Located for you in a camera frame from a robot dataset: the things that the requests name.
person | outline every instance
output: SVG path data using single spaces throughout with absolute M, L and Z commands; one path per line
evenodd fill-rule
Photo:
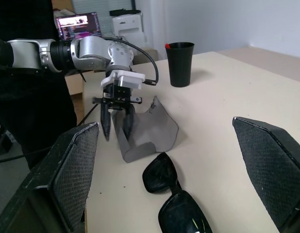
M 0 1 L 0 39 L 59 40 L 51 0 Z M 21 145 L 32 169 L 58 136 L 77 125 L 64 75 L 0 70 L 0 123 Z

curved plastic piece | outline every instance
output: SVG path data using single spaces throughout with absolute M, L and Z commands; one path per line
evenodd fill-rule
M 113 111 L 112 120 L 123 159 L 127 163 L 174 146 L 179 127 L 155 96 L 145 113 L 135 113 L 129 139 L 124 133 L 125 111 Z

white table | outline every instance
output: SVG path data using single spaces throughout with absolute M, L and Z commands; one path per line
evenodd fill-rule
M 300 143 L 300 82 L 215 52 L 193 57 L 191 85 L 170 85 L 167 61 L 157 62 L 160 81 L 144 85 L 137 112 L 157 95 L 180 127 L 168 152 L 181 186 L 202 208 L 214 233 L 277 233 L 247 174 L 234 116 L 247 117 L 286 129 Z M 151 64 L 133 67 L 154 78 Z M 101 97 L 103 73 L 87 74 L 85 113 L 93 96 Z M 99 121 L 97 108 L 87 122 Z M 87 200 L 88 233 L 160 233 L 158 212 L 171 193 L 147 193 L 142 173 L 157 155 L 126 164 L 114 128 L 110 142 L 101 132 Z

floor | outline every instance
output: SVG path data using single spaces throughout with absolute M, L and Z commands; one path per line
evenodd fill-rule
M 71 99 L 79 123 L 84 118 L 83 95 L 76 94 L 71 96 Z M 7 154 L 0 156 L 0 159 L 21 154 L 22 151 L 20 145 L 15 143 Z M 29 169 L 24 158 L 0 164 L 0 213 L 28 173 Z

window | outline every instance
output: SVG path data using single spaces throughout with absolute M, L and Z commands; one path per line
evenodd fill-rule
M 110 36 L 113 31 L 112 17 L 109 11 L 119 9 L 132 9 L 131 0 L 72 0 L 77 14 L 97 12 L 101 32 Z

